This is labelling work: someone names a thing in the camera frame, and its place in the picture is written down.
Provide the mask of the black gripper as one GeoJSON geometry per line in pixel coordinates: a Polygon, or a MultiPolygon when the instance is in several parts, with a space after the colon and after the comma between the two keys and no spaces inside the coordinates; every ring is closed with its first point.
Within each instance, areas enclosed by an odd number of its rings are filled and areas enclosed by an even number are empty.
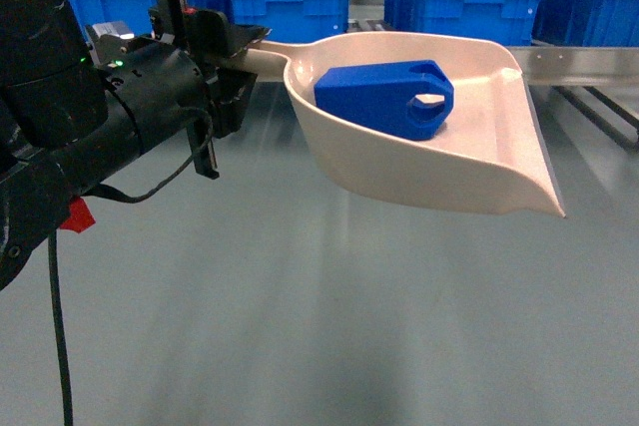
{"type": "MultiPolygon", "coordinates": [[[[261,25],[229,25],[223,56],[242,53],[271,31],[261,25]]],[[[171,40],[136,36],[122,21],[93,25],[92,43],[109,107],[107,122],[92,135],[92,165],[102,177],[186,130],[196,172],[216,179],[212,137],[221,139],[241,128],[258,76],[203,69],[171,40]]]]}

